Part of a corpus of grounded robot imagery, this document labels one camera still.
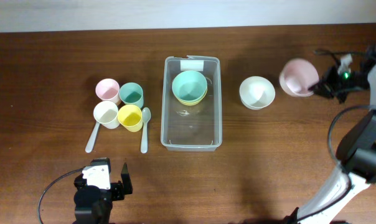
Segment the white plastic cup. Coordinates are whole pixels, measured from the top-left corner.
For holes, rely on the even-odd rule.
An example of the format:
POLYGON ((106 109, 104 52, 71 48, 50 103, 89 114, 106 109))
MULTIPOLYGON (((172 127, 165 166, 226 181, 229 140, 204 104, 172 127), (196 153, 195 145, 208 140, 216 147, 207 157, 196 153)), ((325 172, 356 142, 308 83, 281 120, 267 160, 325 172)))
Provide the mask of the white plastic cup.
POLYGON ((118 106, 111 101, 102 101, 94 107, 94 119, 108 129, 116 129, 120 123, 117 120, 118 106))

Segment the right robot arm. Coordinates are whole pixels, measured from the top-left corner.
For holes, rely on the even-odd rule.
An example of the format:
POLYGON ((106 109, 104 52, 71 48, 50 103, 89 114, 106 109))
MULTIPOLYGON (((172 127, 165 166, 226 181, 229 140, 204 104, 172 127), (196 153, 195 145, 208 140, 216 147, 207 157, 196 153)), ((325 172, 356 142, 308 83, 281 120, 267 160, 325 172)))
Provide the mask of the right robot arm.
POLYGON ((305 82, 300 78, 280 75, 282 89, 293 96, 306 93, 327 99, 337 98, 344 103, 350 92, 368 90, 367 105, 348 107, 331 122, 327 134, 329 154, 336 163, 330 177, 318 193, 302 207, 284 217, 283 223, 334 223, 334 217, 361 191, 376 183, 376 43, 362 57, 360 69, 350 70, 354 51, 331 52, 317 49, 316 55, 329 55, 335 64, 318 81, 305 82), (364 109, 367 114, 342 138, 336 149, 332 146, 332 131, 337 121, 347 112, 364 109))

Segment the yellow plastic bowl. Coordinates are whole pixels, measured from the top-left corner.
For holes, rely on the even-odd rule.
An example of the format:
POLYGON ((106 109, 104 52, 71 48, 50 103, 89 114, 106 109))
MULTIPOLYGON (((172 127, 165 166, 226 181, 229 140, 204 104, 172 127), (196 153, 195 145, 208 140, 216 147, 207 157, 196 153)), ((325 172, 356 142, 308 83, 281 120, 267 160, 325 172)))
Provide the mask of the yellow plastic bowl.
POLYGON ((177 100, 182 103, 183 105, 186 105, 186 106, 194 106, 194 105, 197 105, 199 104, 203 99, 204 97, 206 96, 207 94, 207 91, 199 98, 199 99, 196 99, 195 101, 192 101, 192 102, 188 102, 188 101, 184 101, 184 100, 181 100, 179 98, 177 98, 177 100))

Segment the pink plastic cup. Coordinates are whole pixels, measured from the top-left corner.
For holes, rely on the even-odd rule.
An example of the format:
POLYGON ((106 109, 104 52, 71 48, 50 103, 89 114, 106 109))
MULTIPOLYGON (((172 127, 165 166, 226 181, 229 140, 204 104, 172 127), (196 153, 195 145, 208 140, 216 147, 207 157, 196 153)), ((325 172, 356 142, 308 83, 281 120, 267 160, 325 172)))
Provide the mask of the pink plastic cup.
POLYGON ((118 82, 111 78, 99 81, 95 87, 95 93, 102 101, 111 101, 116 105, 121 103, 119 96, 120 86, 118 82))

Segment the white plastic bowl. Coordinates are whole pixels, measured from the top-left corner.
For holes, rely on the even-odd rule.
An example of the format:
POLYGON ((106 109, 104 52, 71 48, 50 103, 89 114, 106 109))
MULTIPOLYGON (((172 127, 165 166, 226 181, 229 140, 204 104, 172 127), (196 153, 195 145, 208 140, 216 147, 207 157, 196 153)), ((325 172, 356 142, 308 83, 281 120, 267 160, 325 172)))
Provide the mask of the white plastic bowl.
POLYGON ((244 106, 251 110, 260 110, 275 99, 275 88, 266 78, 248 77, 240 84, 239 95, 244 106))

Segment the pink plastic bowl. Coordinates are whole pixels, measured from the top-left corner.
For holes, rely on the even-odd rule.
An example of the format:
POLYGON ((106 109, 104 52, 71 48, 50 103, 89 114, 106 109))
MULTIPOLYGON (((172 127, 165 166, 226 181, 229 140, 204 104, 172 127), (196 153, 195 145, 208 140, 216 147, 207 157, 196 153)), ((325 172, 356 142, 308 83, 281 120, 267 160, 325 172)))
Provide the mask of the pink plastic bowl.
POLYGON ((309 97, 314 94, 309 90, 319 81, 319 75, 312 63, 302 58, 289 60, 283 67, 279 82, 281 88, 293 97, 309 97))

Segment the yellow plastic cup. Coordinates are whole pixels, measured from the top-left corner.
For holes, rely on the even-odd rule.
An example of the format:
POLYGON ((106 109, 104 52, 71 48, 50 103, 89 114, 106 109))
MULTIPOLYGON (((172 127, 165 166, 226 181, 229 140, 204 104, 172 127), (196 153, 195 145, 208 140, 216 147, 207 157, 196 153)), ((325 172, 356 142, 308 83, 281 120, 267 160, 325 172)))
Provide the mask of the yellow plastic cup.
POLYGON ((142 111, 136 105, 122 106, 117 115, 119 123, 130 132, 138 132, 143 127, 142 111))

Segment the teal plastic bowl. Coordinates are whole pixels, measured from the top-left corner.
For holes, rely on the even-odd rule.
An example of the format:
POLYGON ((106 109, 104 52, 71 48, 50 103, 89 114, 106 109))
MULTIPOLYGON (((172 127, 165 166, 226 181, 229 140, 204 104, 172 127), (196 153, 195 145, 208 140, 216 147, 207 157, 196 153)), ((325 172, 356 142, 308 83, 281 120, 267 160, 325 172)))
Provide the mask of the teal plastic bowl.
POLYGON ((203 74, 188 70, 178 74, 172 81, 172 92, 182 101, 194 102, 207 90, 207 80, 203 74))

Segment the pale plastic fork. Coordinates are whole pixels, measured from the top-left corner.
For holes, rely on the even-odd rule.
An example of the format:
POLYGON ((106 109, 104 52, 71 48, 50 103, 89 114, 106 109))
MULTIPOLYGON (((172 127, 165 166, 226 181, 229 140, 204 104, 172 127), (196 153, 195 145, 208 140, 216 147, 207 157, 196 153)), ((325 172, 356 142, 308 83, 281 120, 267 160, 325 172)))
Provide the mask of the pale plastic fork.
POLYGON ((88 142, 87 142, 87 145, 85 147, 85 152, 86 153, 91 153, 93 148, 94 148, 94 145, 95 145, 95 141, 96 141, 96 138, 97 138, 97 134, 98 134, 98 130, 100 128, 100 123, 99 122, 96 122, 94 127, 93 127, 93 131, 88 139, 88 142))

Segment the teal plastic cup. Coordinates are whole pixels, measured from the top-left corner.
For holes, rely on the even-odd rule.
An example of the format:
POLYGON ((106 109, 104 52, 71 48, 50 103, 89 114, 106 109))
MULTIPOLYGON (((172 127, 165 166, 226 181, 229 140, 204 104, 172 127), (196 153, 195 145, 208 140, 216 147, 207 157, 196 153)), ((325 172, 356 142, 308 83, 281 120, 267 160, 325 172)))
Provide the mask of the teal plastic cup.
POLYGON ((143 89, 137 83, 125 83, 119 90, 119 96, 126 105, 135 105, 139 108, 144 105, 143 89))

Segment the pale plastic spoon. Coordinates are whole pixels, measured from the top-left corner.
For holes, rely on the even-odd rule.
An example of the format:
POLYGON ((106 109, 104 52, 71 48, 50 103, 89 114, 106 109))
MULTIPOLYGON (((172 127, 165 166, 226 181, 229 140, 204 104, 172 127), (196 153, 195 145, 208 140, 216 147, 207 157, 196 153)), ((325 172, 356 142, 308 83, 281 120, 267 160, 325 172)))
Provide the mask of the pale plastic spoon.
POLYGON ((148 107, 143 108, 143 133, 141 138, 141 148, 140 151, 142 154, 148 152, 148 123, 151 120, 151 111, 148 107))

